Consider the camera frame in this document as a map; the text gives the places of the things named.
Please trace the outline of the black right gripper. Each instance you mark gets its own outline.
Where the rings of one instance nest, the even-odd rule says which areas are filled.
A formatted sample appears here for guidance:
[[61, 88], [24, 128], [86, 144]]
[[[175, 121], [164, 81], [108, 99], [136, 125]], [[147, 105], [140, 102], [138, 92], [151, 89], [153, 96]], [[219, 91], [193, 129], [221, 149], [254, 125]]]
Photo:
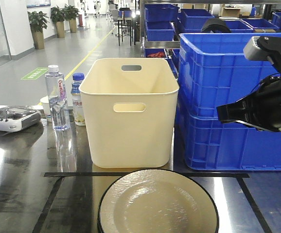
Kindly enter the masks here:
[[216, 107], [218, 120], [277, 132], [281, 128], [281, 75], [269, 75], [251, 94]]

